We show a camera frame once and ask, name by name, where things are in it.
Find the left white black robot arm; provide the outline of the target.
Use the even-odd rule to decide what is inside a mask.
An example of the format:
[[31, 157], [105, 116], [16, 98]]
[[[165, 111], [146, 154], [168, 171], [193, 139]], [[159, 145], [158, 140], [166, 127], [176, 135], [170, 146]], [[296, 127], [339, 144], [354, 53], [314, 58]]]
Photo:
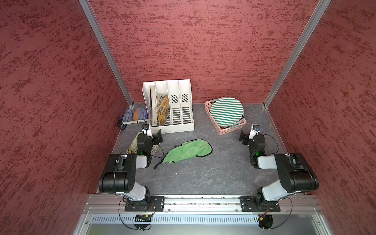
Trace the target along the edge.
[[153, 148], [163, 142], [161, 130], [148, 136], [140, 132], [126, 152], [111, 154], [99, 180], [99, 192], [122, 196], [127, 209], [148, 210], [150, 191], [136, 182], [136, 170], [150, 167]]

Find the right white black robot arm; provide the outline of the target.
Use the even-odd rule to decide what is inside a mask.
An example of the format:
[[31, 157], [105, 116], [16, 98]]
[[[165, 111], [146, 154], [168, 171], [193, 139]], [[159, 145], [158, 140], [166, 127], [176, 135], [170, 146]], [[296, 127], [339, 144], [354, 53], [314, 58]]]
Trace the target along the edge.
[[301, 153], [265, 154], [265, 137], [255, 134], [252, 138], [243, 131], [239, 141], [247, 145], [250, 151], [250, 162], [256, 169], [273, 169], [278, 172], [279, 179], [266, 187], [257, 190], [250, 200], [250, 207], [260, 212], [273, 208], [276, 203], [296, 193], [307, 193], [319, 188], [319, 180], [313, 169]]

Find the green microfiber cloth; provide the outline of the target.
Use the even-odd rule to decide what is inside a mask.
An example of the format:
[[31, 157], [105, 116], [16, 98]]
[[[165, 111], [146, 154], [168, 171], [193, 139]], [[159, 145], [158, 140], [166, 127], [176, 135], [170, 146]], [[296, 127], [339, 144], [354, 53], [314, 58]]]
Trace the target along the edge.
[[153, 169], [157, 169], [162, 163], [178, 163], [195, 157], [204, 158], [212, 154], [212, 151], [212, 146], [206, 140], [196, 139], [187, 141], [170, 150]]

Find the green striped round plate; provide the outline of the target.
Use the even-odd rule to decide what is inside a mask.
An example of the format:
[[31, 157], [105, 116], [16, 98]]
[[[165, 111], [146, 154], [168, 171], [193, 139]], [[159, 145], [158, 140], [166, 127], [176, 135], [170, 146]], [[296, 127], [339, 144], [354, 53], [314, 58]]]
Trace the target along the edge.
[[244, 119], [244, 108], [239, 100], [223, 97], [213, 103], [210, 115], [219, 127], [227, 128]]

